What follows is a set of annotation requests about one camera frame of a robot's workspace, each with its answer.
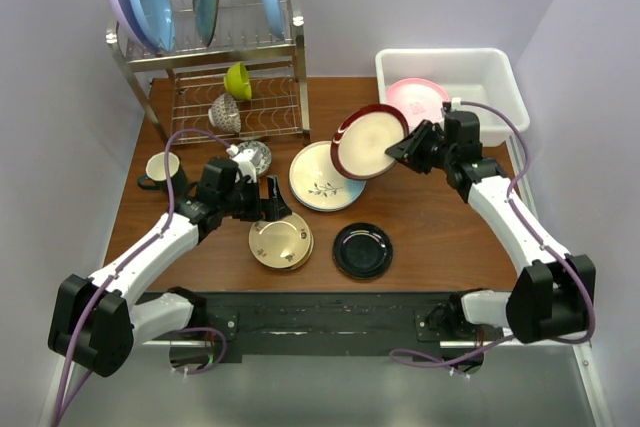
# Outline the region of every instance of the black plate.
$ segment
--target black plate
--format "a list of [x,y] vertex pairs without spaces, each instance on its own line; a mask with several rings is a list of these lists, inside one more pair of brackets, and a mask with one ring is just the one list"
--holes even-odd
[[380,277],[391,265],[392,258],[391,239],[373,224],[348,225],[333,242],[333,260],[342,272],[354,279]]

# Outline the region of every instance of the mug handle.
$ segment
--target mug handle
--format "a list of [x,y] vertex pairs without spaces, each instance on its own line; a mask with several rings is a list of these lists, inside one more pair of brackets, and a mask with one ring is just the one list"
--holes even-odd
[[142,190],[160,190],[160,187],[155,183],[151,185],[143,184],[143,182],[146,182],[147,180],[151,180],[151,177],[149,177],[148,175],[143,175],[141,177],[138,177],[138,187],[140,187]]

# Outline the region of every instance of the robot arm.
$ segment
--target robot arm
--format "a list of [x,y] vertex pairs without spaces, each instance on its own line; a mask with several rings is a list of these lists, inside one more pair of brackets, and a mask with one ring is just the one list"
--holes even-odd
[[[186,289],[176,287],[151,302],[136,302],[169,265],[217,229],[224,217],[255,222],[275,221],[291,214],[275,177],[268,178],[269,197],[260,198],[253,167],[259,159],[253,155],[249,151],[233,160],[210,160],[195,195],[176,201],[170,222],[170,214],[164,214],[127,252],[88,278],[67,278],[58,290],[49,348],[66,354],[81,312],[110,276],[114,278],[84,324],[73,356],[76,363],[103,377],[116,372],[134,346],[206,322],[204,300]],[[130,262],[120,270],[126,259]]]
[[491,227],[513,263],[518,280],[512,292],[475,290],[455,297],[448,322],[488,324],[509,328],[522,343],[531,343],[585,330],[587,309],[575,283],[557,260],[530,234],[523,219],[543,245],[564,257],[593,299],[595,267],[587,256],[572,256],[540,225],[520,198],[509,196],[522,216],[507,202],[509,179],[494,160],[482,156],[480,123],[471,112],[445,115],[444,129],[428,121],[387,154],[419,173],[442,169],[447,182]]

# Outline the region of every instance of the floor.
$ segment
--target floor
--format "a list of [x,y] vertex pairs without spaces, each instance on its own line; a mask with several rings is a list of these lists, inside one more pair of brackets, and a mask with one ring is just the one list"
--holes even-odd
[[[172,92],[171,84],[160,79],[154,83],[151,94],[153,106],[168,131]],[[351,112],[376,102],[373,78],[310,79],[312,141],[331,139]],[[274,156],[269,173],[278,175],[285,200],[313,231],[315,248],[309,261],[293,272],[268,270],[249,251],[250,224],[225,219],[221,228],[169,267],[151,290],[176,285],[196,291],[437,291],[513,287],[515,271],[500,243],[447,185],[443,173],[418,175],[398,165],[382,177],[370,180],[352,206],[335,213],[320,213],[300,205],[289,190],[289,165],[302,148],[301,139],[281,137],[269,146]],[[142,237],[166,211],[167,201],[162,193],[143,191],[136,185],[148,158],[163,147],[151,124],[145,121],[107,252],[108,262]],[[224,149],[214,143],[178,146],[174,151],[180,155],[190,181],[199,178],[209,158],[225,155]],[[512,175],[504,145],[485,149],[485,155],[498,159]],[[353,222],[371,222],[391,237],[394,260],[389,271],[377,280],[354,281],[334,266],[333,240],[344,226]]]

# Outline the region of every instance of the yellow-green cup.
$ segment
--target yellow-green cup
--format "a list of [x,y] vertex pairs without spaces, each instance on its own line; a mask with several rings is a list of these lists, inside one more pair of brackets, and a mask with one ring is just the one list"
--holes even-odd
[[242,62],[233,64],[224,76],[224,88],[236,100],[251,100],[249,72]]

